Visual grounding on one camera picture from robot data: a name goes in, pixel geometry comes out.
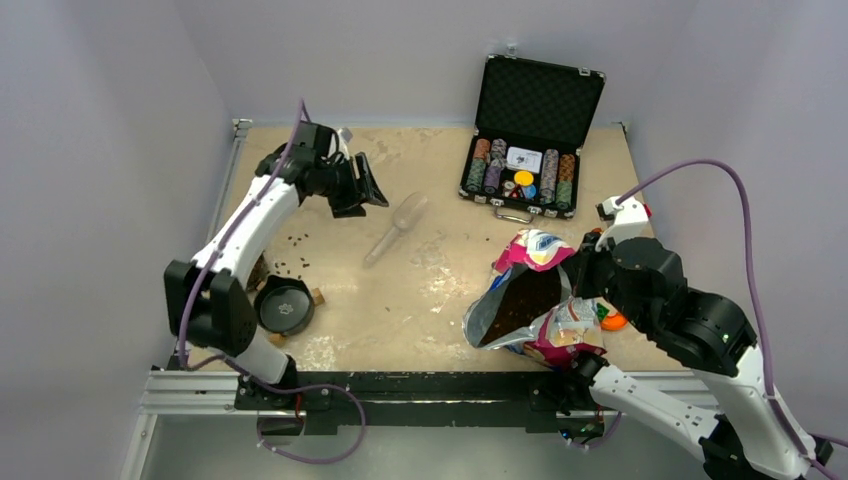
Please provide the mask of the clear plastic scoop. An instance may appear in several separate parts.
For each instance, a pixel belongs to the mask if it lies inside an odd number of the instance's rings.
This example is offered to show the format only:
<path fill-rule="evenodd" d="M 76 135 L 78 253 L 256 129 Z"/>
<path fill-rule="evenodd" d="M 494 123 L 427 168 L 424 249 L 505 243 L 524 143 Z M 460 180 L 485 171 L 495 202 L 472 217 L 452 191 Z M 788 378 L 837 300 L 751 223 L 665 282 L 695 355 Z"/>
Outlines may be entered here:
<path fill-rule="evenodd" d="M 419 223 L 428 208 L 429 199 L 422 192 L 410 194 L 393 212 L 389 228 L 363 259 L 363 266 L 375 265 L 392 245 Z"/>

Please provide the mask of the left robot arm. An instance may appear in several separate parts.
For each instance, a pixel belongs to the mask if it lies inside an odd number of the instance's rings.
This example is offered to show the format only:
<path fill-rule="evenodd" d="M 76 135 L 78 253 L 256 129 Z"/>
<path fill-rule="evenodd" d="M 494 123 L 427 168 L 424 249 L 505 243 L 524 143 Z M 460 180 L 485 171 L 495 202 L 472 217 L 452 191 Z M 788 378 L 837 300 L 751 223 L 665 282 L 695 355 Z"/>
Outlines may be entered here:
<path fill-rule="evenodd" d="M 166 307 L 180 367 L 192 367 L 188 345 L 206 348 L 258 384 L 272 408 L 295 402 L 303 390 L 296 365 L 260 331 L 247 281 L 277 230 L 307 197 L 326 198 L 336 218 L 363 217 L 366 205 L 388 206 L 366 155 L 350 152 L 351 138 L 346 129 L 299 121 L 288 141 L 258 163 L 221 230 L 191 260 L 168 264 Z"/>

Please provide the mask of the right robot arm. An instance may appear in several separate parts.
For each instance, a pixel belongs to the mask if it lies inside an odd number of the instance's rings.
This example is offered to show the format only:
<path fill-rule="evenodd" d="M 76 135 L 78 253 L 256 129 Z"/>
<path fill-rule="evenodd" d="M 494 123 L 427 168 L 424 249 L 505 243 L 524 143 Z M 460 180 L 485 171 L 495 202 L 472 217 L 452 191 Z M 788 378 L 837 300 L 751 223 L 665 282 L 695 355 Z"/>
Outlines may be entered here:
<path fill-rule="evenodd" d="M 802 479 L 823 470 L 830 440 L 807 433 L 765 372 L 765 342 L 732 300 L 692 288 L 681 258 L 654 238 L 607 242 L 586 234 L 562 264 L 580 299 L 601 298 L 712 399 L 702 408 L 582 354 L 561 392 L 576 407 L 616 409 L 698 459 L 712 479 Z"/>

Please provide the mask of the pet food bag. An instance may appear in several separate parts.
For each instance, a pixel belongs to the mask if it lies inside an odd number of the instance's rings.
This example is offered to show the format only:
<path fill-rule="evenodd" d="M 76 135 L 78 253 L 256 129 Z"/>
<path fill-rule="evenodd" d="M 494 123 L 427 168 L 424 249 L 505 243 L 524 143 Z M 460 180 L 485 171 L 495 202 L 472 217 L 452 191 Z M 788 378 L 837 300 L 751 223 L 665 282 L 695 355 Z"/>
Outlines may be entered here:
<path fill-rule="evenodd" d="M 506 350 L 556 370 L 582 353 L 603 356 L 597 303 L 574 295 L 563 262 L 576 253 L 560 237 L 522 229 L 493 264 L 493 279 L 463 318 L 467 343 Z"/>

